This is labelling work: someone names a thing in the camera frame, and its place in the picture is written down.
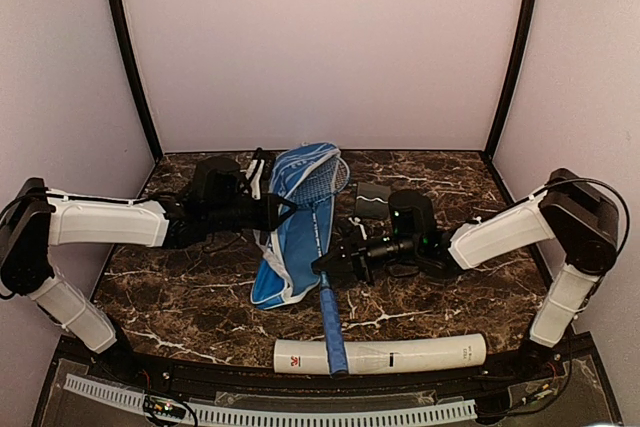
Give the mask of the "grey tube cap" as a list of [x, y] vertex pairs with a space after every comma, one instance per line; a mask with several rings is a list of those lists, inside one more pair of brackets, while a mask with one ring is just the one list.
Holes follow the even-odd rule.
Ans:
[[358, 183], [354, 214], [360, 219], [386, 220], [391, 188], [384, 185]]

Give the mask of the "blue racket cover bag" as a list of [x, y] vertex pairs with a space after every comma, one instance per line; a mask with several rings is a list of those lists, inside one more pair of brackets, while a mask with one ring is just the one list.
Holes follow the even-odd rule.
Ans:
[[335, 199], [349, 177], [333, 143], [307, 144], [276, 157], [269, 191], [294, 203], [296, 211], [266, 238], [256, 239], [262, 259], [250, 297], [255, 307], [298, 303], [319, 284], [312, 263], [329, 250]]

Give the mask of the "blue badminton racket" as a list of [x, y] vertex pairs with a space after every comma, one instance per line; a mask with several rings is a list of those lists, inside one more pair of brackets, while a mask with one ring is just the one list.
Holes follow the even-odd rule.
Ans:
[[[349, 181], [349, 168], [340, 156], [334, 156], [315, 167], [293, 192], [293, 203], [299, 212], [309, 213], [312, 219], [316, 250], [319, 257], [325, 254], [320, 235], [318, 212], [329, 203], [329, 217], [333, 217], [335, 197]], [[329, 274], [325, 270], [317, 272], [319, 277], [320, 307], [322, 312], [328, 372], [331, 378], [340, 379], [349, 375], [348, 357], [341, 329], [339, 309]]]

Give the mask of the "white shuttlecock tube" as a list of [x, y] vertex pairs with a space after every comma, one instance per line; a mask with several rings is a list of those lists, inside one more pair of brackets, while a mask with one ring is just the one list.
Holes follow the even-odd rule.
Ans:
[[[486, 360], [487, 343], [480, 333], [403, 341], [344, 343], [351, 375], [433, 372], [477, 367]], [[326, 343], [278, 339], [273, 368], [277, 373], [328, 375]]]

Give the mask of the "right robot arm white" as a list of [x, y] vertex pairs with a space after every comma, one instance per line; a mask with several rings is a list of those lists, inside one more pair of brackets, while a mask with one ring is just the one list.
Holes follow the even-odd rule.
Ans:
[[529, 327], [529, 343], [510, 360], [521, 381], [534, 379], [554, 347], [612, 270], [630, 234], [630, 211], [621, 194], [597, 179], [560, 168], [527, 197], [452, 230], [438, 227], [431, 200], [416, 190], [399, 190], [387, 201], [389, 235], [367, 238], [355, 230], [315, 260], [315, 273], [352, 275], [371, 283], [374, 270], [408, 263], [434, 279], [451, 279], [481, 264], [542, 241], [564, 250], [561, 271]]

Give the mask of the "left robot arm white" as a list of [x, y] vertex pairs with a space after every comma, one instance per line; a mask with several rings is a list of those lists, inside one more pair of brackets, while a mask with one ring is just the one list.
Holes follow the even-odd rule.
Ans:
[[262, 190], [270, 159], [257, 150], [247, 171], [231, 158], [196, 164], [179, 192], [119, 199], [71, 194], [30, 178], [1, 212], [2, 299], [26, 296], [79, 338], [120, 383], [141, 374], [115, 324], [53, 266], [49, 249], [66, 244], [127, 244], [180, 249], [221, 232], [273, 232], [295, 203]]

